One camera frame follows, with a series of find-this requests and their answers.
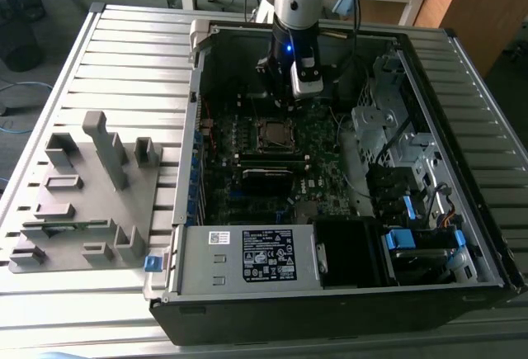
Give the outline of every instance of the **open computer chassis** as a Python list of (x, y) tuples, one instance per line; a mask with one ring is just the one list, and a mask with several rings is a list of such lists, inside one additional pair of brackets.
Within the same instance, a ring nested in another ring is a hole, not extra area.
[(406, 35), (326, 32), (342, 66), (294, 111), (255, 66), (271, 28), (195, 21), (166, 289), (177, 345), (435, 328), (524, 281)]

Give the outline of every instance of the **power supply label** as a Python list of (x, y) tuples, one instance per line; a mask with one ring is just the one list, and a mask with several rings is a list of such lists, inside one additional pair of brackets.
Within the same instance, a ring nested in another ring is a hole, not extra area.
[(242, 248), (246, 282), (297, 280), (291, 229), (243, 231)]

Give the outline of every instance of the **motherboard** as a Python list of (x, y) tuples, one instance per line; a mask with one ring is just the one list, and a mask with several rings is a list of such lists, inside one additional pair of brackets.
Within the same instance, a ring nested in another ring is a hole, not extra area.
[(240, 88), (204, 97), (205, 223), (306, 224), (317, 215), (355, 214), (338, 126), (330, 106), (318, 102), (287, 111)]

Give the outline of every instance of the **metal extrusion table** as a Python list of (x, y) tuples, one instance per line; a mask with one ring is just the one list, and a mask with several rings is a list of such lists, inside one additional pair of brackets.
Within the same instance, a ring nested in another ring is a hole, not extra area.
[[(0, 356), (20, 354), (14, 351), (18, 348), (28, 354), (66, 352), (85, 357), (253, 357), (376, 348), (440, 358), (450, 350), (457, 356), (464, 349), (475, 354), (479, 345), (472, 342), (482, 343), (485, 350), (506, 347), (514, 339), (528, 345), (528, 299), (521, 296), (430, 332), (175, 347), (149, 313), (141, 269), (11, 274), (9, 254), (48, 162), (45, 142), (53, 132), (69, 132), (76, 141), (88, 141), (81, 128), (87, 110), (104, 110), (107, 124), (123, 143), (149, 136), (163, 145), (148, 245), (168, 245), (191, 73), (188, 34), (197, 17), (242, 20), (238, 14), (122, 6), (94, 6), (88, 14), (0, 202)], [(347, 24), (324, 21), (322, 26)], [(412, 40), (518, 266), (528, 274), (528, 157), (458, 40), (441, 30), (367, 28), (401, 31)], [(455, 342), (457, 346), (435, 347)]]

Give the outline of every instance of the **barcode sticker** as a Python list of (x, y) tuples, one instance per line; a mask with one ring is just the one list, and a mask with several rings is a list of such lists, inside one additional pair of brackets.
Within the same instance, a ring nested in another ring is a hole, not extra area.
[(229, 231), (210, 231), (209, 245), (229, 245), (230, 238)]

